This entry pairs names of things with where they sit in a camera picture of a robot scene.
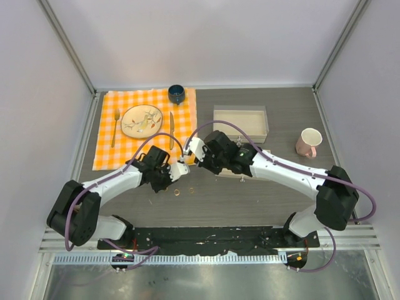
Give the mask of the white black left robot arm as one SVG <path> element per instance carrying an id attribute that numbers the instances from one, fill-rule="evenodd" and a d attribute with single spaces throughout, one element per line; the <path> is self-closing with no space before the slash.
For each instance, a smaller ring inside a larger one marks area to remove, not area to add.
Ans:
<path id="1" fill-rule="evenodd" d="M 84 183 L 68 181 L 47 217 L 47 226 L 75 246 L 95 239 L 128 240 L 132 225 L 118 216 L 102 216 L 99 210 L 143 184 L 150 184 L 155 192 L 166 189 L 172 183 L 168 159 L 166 151 L 151 146 L 147 153 L 103 177 Z"/>

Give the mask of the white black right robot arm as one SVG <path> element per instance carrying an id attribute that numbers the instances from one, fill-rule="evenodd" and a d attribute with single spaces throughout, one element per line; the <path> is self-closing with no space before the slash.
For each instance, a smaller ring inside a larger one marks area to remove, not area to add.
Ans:
<path id="1" fill-rule="evenodd" d="M 286 221 L 282 235 L 289 244 L 322 228 L 345 230 L 359 199 L 348 174 L 340 167 L 325 170 L 303 166 L 274 157 L 251 143 L 238 146 L 221 131 L 213 131 L 204 140 L 192 138 L 187 149 L 199 167 L 214 174 L 227 169 L 234 174 L 267 179 L 313 200 L 313 205 L 291 214 Z"/>

